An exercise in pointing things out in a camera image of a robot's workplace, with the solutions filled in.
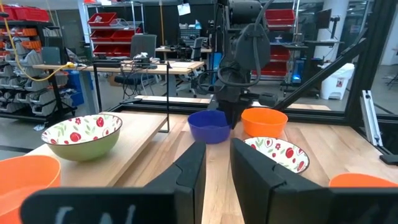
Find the green bowl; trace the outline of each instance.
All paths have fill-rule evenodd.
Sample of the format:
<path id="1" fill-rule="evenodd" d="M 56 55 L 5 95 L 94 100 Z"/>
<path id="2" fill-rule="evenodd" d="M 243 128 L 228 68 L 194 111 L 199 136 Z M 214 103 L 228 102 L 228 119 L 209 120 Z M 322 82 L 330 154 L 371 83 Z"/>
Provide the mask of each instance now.
<path id="1" fill-rule="evenodd" d="M 119 138 L 122 119 L 96 114 L 68 119 L 45 130 L 42 140 L 59 157 L 88 161 L 108 153 Z"/>

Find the computer monitor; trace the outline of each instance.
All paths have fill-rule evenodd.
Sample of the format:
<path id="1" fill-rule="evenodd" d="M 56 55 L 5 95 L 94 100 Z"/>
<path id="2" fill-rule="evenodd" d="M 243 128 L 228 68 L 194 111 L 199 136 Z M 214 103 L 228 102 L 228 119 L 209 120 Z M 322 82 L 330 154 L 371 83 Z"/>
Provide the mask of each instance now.
<path id="1" fill-rule="evenodd" d="M 316 25 L 317 29 L 328 29 L 331 18 L 331 9 L 326 9 L 317 12 L 316 14 Z"/>

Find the wooden surface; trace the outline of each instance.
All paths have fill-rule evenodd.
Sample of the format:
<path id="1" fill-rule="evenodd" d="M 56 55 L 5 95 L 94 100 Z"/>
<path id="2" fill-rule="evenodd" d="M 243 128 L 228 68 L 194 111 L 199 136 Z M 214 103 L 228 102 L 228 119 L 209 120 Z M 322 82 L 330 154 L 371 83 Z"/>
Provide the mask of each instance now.
<path id="1" fill-rule="evenodd" d="M 67 161 L 56 156 L 46 144 L 27 155 L 47 155 L 57 158 L 61 162 L 63 186 L 113 186 L 157 134 L 166 121 L 166 115 L 107 114 L 119 116 L 123 120 L 123 126 L 118 142 L 105 157 L 89 162 Z"/>
<path id="2" fill-rule="evenodd" d="M 162 173 L 194 142 L 187 116 L 170 117 L 171 132 L 158 133 L 115 186 L 140 187 Z M 239 123 L 231 137 L 246 139 Z M 398 168 L 379 161 L 379 151 L 347 126 L 288 123 L 281 139 L 301 147 L 310 158 L 303 176 L 322 186 L 345 172 L 376 175 L 398 182 Z M 244 223 L 229 163 L 229 141 L 207 145 L 206 190 L 202 223 Z"/>
<path id="3" fill-rule="evenodd" d="M 144 100 L 154 100 L 154 101 L 166 101 L 165 96 L 136 96 L 135 98 L 141 98 Z M 203 98 L 184 98 L 184 97 L 169 97 L 169 101 L 171 102 L 184 102 L 184 103 L 210 103 L 211 99 L 203 99 Z M 263 107 L 259 104 L 259 102 L 253 102 L 253 106 L 255 107 Z M 290 105 L 288 108 L 291 109 L 306 109 L 306 110 L 328 110 L 330 111 L 329 107 L 324 105 L 303 105 L 294 103 Z"/>
<path id="4" fill-rule="evenodd" d="M 192 70 L 195 70 L 197 68 L 200 68 L 204 65 L 204 62 L 194 62 L 189 67 L 186 68 L 178 68 L 178 67 L 173 67 L 169 69 L 169 74 L 171 75 L 188 75 L 189 73 L 192 72 Z M 40 68 L 40 69 L 52 69 L 56 70 L 60 66 L 59 65 L 33 65 L 34 68 Z M 66 69 L 77 69 L 77 70 L 84 70 L 84 71 L 89 71 L 93 72 L 94 67 L 89 66 L 89 67 L 78 67 L 78 68 L 66 68 Z M 123 70 L 125 72 L 130 72 L 131 67 L 123 66 Z M 120 68 L 97 68 L 98 72 L 120 72 Z M 167 72 L 166 66 L 165 65 L 158 65 L 156 69 L 142 69 L 140 70 L 141 73 L 148 73 L 148 74 L 158 74 L 158 75 L 165 75 Z"/>
<path id="5" fill-rule="evenodd" d="M 175 52 L 175 50 L 171 50 L 171 49 L 165 49 L 163 47 L 158 47 L 155 49 L 156 52 Z M 206 48 L 202 48 L 200 49 L 201 53 L 211 53 L 211 48 L 206 49 Z"/>

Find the red storage bin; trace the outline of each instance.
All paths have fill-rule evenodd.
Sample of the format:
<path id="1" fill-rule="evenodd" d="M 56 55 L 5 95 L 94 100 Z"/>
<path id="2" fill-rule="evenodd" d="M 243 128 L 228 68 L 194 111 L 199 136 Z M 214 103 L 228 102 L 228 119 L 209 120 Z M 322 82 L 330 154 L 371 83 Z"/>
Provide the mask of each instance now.
<path id="1" fill-rule="evenodd" d="M 134 34 L 140 33 L 140 28 L 134 30 L 117 30 L 111 37 L 112 41 L 115 42 L 131 42 L 131 37 Z"/>
<path id="2" fill-rule="evenodd" d="M 115 48 L 113 51 L 115 57 L 130 57 L 130 45 L 122 45 Z"/>
<path id="3" fill-rule="evenodd" d="M 271 46 L 271 60 L 288 60 L 290 51 L 283 46 Z"/>
<path id="4" fill-rule="evenodd" d="M 48 22 L 50 20 L 47 11 L 44 9 L 35 7 L 14 7 L 14 11 L 17 15 L 17 20 L 38 22 Z"/>
<path id="5" fill-rule="evenodd" d="M 101 21 L 95 22 L 95 18 L 97 16 L 102 17 Z M 94 14 L 89 20 L 88 25 L 90 26 L 109 26 L 113 19 L 115 19 L 116 13 L 115 12 L 101 12 Z"/>
<path id="6" fill-rule="evenodd" d="M 94 53 L 95 55 L 103 54 L 103 55 L 108 56 L 108 57 L 113 57 L 113 50 L 114 50 L 114 46 L 109 46 L 109 45 L 97 45 L 97 46 L 94 48 L 93 53 Z"/>
<path id="7" fill-rule="evenodd" d="M 113 30 L 96 30 L 90 35 L 90 39 L 93 42 L 110 42 L 113 34 Z"/>
<path id="8" fill-rule="evenodd" d="M 9 15 L 7 20 L 18 20 L 17 15 L 14 11 L 15 7 L 6 6 L 6 5 L 2 5 L 2 6 L 4 8 L 4 12 L 8 13 L 8 15 Z"/>
<path id="9" fill-rule="evenodd" d="M 294 10 L 291 9 L 268 9 L 266 10 L 268 25 L 293 25 Z"/>
<path id="10" fill-rule="evenodd" d="M 261 75 L 272 75 L 284 77 L 287 73 L 286 62 L 269 62 L 264 68 L 261 69 Z"/>

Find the orange bowl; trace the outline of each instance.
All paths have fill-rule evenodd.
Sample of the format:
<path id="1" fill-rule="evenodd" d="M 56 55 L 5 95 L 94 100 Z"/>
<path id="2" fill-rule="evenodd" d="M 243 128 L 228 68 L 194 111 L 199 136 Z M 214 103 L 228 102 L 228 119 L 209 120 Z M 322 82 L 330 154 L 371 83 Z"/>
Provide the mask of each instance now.
<path id="1" fill-rule="evenodd" d="M 269 108 L 250 108 L 242 113 L 244 132 L 252 137 L 279 138 L 287 123 L 286 114 Z"/>
<path id="2" fill-rule="evenodd" d="M 20 207 L 30 194 L 60 186 L 61 165 L 49 156 L 0 161 L 0 223 L 20 224 Z"/>
<path id="3" fill-rule="evenodd" d="M 398 184 L 371 175 L 347 173 L 332 178 L 329 187 L 398 187 Z"/>

